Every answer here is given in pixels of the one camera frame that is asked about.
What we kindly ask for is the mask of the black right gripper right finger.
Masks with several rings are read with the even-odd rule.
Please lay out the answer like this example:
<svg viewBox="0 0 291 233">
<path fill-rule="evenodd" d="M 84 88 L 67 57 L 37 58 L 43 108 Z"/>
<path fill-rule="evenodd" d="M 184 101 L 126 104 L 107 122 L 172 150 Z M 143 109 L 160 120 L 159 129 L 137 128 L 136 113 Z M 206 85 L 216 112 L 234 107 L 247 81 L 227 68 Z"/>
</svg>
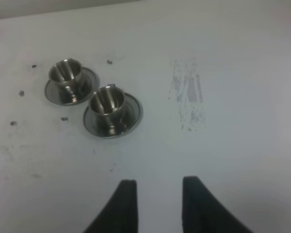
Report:
<svg viewBox="0 0 291 233">
<path fill-rule="evenodd" d="M 250 233 L 198 177 L 182 182 L 182 229 L 184 233 Z"/>
</svg>

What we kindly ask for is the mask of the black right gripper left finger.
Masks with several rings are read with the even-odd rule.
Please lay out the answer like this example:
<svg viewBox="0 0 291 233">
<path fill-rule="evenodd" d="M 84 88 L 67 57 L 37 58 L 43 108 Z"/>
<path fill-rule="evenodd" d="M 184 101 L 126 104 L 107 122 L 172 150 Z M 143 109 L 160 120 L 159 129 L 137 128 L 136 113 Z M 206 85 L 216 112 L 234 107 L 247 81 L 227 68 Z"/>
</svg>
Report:
<svg viewBox="0 0 291 233">
<path fill-rule="evenodd" d="M 122 180 L 86 233 L 137 233 L 137 182 Z"/>
</svg>

